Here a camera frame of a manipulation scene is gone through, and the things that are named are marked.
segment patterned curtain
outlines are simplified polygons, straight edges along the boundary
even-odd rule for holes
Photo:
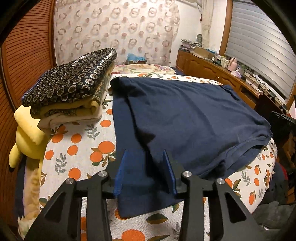
[[[133,53],[148,64],[168,66],[180,14],[175,0],[62,0],[54,21],[58,65],[113,47],[116,64]]]

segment silver screw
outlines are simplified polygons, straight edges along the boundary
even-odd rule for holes
[[[219,185],[222,185],[222,184],[225,183],[224,179],[222,179],[222,178],[218,178],[218,179],[216,179],[216,182],[217,182]]]
[[[74,182],[74,179],[73,178],[66,179],[66,183],[67,184],[72,184],[73,182]]]
[[[190,171],[184,171],[184,172],[183,172],[183,175],[184,175],[185,177],[191,177],[191,176],[192,176],[192,173],[191,173]]]
[[[100,177],[105,177],[105,176],[107,176],[107,172],[106,171],[100,171],[99,176]]]

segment window blind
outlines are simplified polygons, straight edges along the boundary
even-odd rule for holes
[[[295,54],[277,26],[250,0],[233,0],[226,55],[257,71],[289,96],[296,76]]]

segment floral blanket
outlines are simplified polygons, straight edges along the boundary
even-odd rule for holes
[[[155,77],[167,80],[191,81],[218,85],[214,80],[159,73],[113,74],[127,77]],[[40,187],[40,209],[68,177],[75,180],[90,178],[116,159],[116,139],[112,117],[112,93],[104,101],[103,115],[99,122],[79,121],[52,126],[55,135],[49,141],[44,156]],[[226,179],[233,191],[252,213],[262,200],[269,186],[277,148],[271,139],[258,157],[248,166]],[[113,240],[155,241],[177,240],[183,212],[183,202],[141,216],[122,219],[116,200],[107,200],[109,222]],[[210,240],[209,205],[204,198],[204,240]],[[86,198],[81,212],[81,240],[86,241]]]
[[[113,69],[112,74],[175,74],[171,67],[162,66],[158,64],[125,64],[125,65],[116,65]]]

